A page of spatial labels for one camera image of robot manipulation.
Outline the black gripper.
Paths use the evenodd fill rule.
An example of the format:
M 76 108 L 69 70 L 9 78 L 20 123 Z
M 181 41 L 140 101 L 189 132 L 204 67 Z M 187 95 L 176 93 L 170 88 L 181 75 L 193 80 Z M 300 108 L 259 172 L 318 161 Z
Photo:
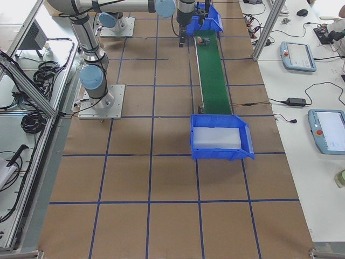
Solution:
M 200 3 L 197 2 L 195 4 L 195 16 L 197 16 L 201 20 L 205 20 L 208 18 L 209 14 L 209 2 Z
M 179 47 L 183 47 L 187 38 L 187 25 L 191 23 L 195 12 L 194 0 L 178 0 L 177 1 L 177 17 L 179 23 Z

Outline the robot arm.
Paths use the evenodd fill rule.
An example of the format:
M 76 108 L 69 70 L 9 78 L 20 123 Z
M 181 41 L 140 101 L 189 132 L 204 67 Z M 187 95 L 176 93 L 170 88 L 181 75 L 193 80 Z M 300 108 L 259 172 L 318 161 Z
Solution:
M 108 57 L 100 47 L 89 21 L 89 12 L 147 12 L 168 18 L 177 13 L 179 24 L 179 47 L 183 47 L 187 38 L 187 26 L 195 13 L 195 1 L 48 1 L 59 17 L 68 18 L 73 32 L 82 49 L 86 64 L 100 65 L 107 69 Z
M 204 4 L 186 1 L 153 1 L 153 3 L 154 10 L 163 18 L 173 18 L 173 14 L 177 13 L 176 20 L 180 32 L 184 31 L 187 35 L 203 27 L 211 6 L 210 1 Z M 132 31 L 135 18 L 125 17 L 121 12 L 102 12 L 99 15 L 99 22 L 105 30 L 124 35 L 125 31 Z

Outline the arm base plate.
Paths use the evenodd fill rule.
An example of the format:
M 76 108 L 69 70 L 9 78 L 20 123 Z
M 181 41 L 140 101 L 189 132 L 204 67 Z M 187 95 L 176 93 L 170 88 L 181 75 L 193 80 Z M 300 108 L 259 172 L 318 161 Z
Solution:
M 115 19 L 114 17 L 104 16 L 99 17 L 102 24 L 100 32 L 101 38 L 122 38 L 132 37 L 134 32 L 135 17 L 121 17 Z
M 81 111 L 77 114 L 79 119 L 121 119 L 125 85 L 107 85 L 108 93 L 100 102 L 90 99 L 86 90 L 81 103 Z

